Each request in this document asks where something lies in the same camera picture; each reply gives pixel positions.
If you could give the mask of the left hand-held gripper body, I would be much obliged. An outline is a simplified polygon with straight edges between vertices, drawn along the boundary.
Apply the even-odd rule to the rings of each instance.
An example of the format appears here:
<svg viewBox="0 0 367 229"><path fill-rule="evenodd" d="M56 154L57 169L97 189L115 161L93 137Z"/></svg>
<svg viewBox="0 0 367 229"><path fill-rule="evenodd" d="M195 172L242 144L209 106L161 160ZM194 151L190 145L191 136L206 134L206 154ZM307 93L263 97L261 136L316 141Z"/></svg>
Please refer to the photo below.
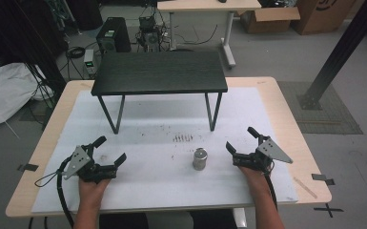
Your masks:
<svg viewBox="0 0 367 229"><path fill-rule="evenodd" d="M63 173L64 179L79 176L85 182L95 182L116 178L115 165L101 166L92 158L93 145L78 145L71 155L71 161L67 170Z"/></svg>

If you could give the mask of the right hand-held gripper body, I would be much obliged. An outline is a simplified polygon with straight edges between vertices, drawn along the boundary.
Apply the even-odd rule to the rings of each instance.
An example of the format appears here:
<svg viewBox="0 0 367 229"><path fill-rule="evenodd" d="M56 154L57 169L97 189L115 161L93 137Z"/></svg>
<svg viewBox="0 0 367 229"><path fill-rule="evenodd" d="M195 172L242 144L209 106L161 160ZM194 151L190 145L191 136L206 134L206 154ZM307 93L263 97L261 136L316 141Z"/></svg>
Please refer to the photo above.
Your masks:
<svg viewBox="0 0 367 229"><path fill-rule="evenodd" d="M293 160L269 137L262 136L253 153L241 154L232 148L233 165L269 174L275 160L291 164Z"/></svg>

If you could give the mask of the small metal weight cylinder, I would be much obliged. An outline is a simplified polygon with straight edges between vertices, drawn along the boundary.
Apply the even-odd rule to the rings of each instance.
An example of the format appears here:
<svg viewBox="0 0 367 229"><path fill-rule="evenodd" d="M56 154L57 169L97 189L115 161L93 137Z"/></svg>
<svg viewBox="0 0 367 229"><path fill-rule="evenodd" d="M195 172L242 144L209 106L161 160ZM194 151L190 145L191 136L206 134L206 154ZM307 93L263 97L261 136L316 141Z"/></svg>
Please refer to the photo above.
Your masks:
<svg viewBox="0 0 367 229"><path fill-rule="evenodd" d="M204 148L197 148L194 151L193 167L196 171L201 171L206 167L208 153Z"/></svg>

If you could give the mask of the person's right hand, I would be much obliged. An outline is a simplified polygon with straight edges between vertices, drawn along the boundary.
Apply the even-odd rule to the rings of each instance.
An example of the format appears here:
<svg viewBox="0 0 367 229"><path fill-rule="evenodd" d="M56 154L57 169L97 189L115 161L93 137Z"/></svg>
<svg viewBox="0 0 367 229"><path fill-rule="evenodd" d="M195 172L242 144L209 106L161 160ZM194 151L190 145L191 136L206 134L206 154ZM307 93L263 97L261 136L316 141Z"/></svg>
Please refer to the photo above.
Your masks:
<svg viewBox="0 0 367 229"><path fill-rule="evenodd" d="M245 167L240 167L239 170L245 176L250 194L253 198L268 196L270 194L268 183L261 172Z"/></svg>

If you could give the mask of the person's left hand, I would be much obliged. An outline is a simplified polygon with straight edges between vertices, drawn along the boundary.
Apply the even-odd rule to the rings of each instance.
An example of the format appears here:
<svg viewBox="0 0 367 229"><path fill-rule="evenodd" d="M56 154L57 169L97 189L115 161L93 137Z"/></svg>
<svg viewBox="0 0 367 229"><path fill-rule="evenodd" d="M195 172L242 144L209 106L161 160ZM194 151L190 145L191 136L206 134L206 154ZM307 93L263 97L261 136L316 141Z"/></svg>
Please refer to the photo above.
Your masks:
<svg viewBox="0 0 367 229"><path fill-rule="evenodd" d="M79 209L80 210L95 210L98 211L101 207L101 202L111 181L104 179L95 182L86 182L83 179L79 180Z"/></svg>

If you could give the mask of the white mat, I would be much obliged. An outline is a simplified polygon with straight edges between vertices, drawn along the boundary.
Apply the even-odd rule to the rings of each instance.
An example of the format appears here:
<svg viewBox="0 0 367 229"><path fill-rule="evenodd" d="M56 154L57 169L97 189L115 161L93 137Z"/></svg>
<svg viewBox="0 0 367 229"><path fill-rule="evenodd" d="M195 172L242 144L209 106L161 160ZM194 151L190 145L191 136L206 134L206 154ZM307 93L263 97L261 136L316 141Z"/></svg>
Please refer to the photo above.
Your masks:
<svg viewBox="0 0 367 229"><path fill-rule="evenodd" d="M88 91L78 93L46 171L51 173L78 145L107 139L93 152L100 165L122 154L126 161L106 189L102 210L148 211L252 204L245 177L233 165L226 149L230 142L241 154L257 147L247 131L273 136L271 122L255 87L234 87L222 95L219 114L210 129L207 109L214 95L147 94L107 96L104 102L113 121L121 122L114 134L99 100ZM204 148L206 167L193 167L194 151Z"/></svg>

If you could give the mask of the light wooden table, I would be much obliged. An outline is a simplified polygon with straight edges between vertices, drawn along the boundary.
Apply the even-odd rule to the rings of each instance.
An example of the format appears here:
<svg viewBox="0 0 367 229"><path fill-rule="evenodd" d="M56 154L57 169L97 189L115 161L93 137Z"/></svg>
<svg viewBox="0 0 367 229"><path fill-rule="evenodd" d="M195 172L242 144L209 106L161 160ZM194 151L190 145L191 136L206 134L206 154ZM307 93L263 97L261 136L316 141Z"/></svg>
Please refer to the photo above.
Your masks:
<svg viewBox="0 0 367 229"><path fill-rule="evenodd" d="M289 170L299 197L298 202L300 204L329 202L332 199L329 188L323 182L312 179L312 175L318 174L320 170L276 80L270 76L257 76L228 77L226 81L230 87L258 89L276 139L282 149L287 150L289 156L295 160L289 166ZM43 175L78 93L89 90L92 85L91 80L74 80L66 85L31 155L30 163L35 164L37 170L26 171L21 176L6 208L8 217L28 218L35 215L31 210L38 193L34 182Z"/></svg>

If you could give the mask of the dark floor mat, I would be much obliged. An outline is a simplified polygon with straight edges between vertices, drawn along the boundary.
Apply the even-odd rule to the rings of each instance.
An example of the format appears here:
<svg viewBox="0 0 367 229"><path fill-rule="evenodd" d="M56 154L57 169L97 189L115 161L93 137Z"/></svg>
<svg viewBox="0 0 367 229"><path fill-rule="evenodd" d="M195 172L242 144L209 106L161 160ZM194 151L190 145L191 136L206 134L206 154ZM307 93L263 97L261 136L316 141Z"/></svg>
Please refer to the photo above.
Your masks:
<svg viewBox="0 0 367 229"><path fill-rule="evenodd" d="M300 97L311 82L278 81L287 104L303 134L362 135L359 125L332 85L313 109L302 109Z"/></svg>

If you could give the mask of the white power supply unit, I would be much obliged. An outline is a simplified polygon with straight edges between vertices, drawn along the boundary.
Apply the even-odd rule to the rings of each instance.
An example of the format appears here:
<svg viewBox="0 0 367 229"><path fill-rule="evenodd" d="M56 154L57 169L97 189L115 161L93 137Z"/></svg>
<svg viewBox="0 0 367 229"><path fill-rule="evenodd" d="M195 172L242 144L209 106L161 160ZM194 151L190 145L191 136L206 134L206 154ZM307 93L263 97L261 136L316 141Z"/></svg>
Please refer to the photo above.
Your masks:
<svg viewBox="0 0 367 229"><path fill-rule="evenodd" d="M93 75L96 73L97 64L93 49L85 49L84 67L89 75Z"/></svg>

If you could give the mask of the black shelf riser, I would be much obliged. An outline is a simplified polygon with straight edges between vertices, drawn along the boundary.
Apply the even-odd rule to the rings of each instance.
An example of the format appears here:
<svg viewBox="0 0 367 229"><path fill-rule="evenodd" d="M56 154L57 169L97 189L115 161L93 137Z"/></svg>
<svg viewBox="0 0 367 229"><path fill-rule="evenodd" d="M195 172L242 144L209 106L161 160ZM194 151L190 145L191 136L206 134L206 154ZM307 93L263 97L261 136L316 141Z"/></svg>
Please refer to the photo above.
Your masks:
<svg viewBox="0 0 367 229"><path fill-rule="evenodd" d="M112 132L117 134L121 122L112 120L106 96L216 93L215 107L207 109L213 130L227 91L218 52L108 52L101 60L91 94L98 98Z"/></svg>

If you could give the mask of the white cloth bundle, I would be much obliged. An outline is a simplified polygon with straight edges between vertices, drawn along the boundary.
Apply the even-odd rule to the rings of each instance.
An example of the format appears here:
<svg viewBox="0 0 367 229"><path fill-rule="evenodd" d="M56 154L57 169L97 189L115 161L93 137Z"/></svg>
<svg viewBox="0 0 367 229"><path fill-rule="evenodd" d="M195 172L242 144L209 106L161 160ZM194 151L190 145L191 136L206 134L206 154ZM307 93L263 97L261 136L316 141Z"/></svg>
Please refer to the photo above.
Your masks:
<svg viewBox="0 0 367 229"><path fill-rule="evenodd" d="M29 100L53 97L53 91L42 85L24 63L0 67L0 124L15 115Z"/></svg>

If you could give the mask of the black computer tower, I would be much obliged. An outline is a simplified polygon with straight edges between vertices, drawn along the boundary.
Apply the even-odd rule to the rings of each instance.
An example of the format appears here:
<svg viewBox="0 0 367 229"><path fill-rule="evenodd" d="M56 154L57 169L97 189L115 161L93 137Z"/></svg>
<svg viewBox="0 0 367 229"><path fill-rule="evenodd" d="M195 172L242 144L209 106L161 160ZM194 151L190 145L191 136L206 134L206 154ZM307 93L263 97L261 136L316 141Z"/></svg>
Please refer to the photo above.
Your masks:
<svg viewBox="0 0 367 229"><path fill-rule="evenodd" d="M96 41L101 54L132 50L126 20L123 17L108 17L96 35Z"/></svg>

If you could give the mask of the open cardboard box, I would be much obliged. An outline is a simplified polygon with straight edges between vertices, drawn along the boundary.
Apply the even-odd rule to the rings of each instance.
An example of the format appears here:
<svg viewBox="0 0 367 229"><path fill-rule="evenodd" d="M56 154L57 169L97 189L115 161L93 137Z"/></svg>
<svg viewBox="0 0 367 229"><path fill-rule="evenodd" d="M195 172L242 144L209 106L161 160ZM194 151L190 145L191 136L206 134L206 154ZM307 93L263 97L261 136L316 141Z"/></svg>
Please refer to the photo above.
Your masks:
<svg viewBox="0 0 367 229"><path fill-rule="evenodd" d="M239 16L245 32L249 34L285 32L292 21L300 19L297 7L246 10Z"/></svg>

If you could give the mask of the white-legged wooden desk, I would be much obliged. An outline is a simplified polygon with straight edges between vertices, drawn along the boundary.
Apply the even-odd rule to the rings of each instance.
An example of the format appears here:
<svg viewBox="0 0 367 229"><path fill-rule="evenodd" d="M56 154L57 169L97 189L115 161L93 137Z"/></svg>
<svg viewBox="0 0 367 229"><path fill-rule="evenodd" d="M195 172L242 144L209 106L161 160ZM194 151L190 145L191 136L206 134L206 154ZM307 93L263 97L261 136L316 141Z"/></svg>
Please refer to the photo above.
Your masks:
<svg viewBox="0 0 367 229"><path fill-rule="evenodd" d="M220 47L226 56L228 67L236 65L230 47L231 30L234 14L239 10L257 10L261 5L258 0L169 0L157 4L160 12L167 12L170 20L170 49L176 50L176 22L188 22L191 25L217 25L225 27L224 36L220 39Z"/></svg>

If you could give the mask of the large cardboard box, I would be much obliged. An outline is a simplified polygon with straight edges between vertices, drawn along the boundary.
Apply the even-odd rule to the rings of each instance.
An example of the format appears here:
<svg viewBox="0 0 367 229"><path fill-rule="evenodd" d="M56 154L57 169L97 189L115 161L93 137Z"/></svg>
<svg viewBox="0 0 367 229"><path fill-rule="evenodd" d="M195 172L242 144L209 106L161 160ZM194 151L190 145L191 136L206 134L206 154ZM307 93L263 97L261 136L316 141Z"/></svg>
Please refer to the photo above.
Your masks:
<svg viewBox="0 0 367 229"><path fill-rule="evenodd" d="M291 27L300 35L318 34L337 30L356 0L297 0L300 19Z"/></svg>

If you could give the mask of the black curtain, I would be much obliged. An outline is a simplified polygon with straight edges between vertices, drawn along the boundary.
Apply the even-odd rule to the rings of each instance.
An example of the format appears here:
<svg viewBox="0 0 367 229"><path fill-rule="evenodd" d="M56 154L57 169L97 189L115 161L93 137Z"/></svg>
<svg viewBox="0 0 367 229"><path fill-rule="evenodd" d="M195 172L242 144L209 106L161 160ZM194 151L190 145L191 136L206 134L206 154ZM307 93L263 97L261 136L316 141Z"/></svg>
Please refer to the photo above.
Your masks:
<svg viewBox="0 0 367 229"><path fill-rule="evenodd" d="M66 81L54 56L17 0L0 0L0 34L3 42L56 96L63 93Z"/></svg>

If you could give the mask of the black metal stand post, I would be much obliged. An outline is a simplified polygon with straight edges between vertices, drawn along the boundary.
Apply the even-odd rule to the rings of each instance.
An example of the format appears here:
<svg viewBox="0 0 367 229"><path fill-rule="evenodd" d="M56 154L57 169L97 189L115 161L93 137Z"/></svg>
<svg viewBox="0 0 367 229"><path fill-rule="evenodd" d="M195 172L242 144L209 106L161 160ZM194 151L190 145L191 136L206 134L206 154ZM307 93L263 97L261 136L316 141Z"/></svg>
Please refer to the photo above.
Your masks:
<svg viewBox="0 0 367 229"><path fill-rule="evenodd" d="M338 40L323 67L308 90L298 99L302 110L319 110L324 95L346 61L367 33L367 0L363 2L348 28Z"/></svg>

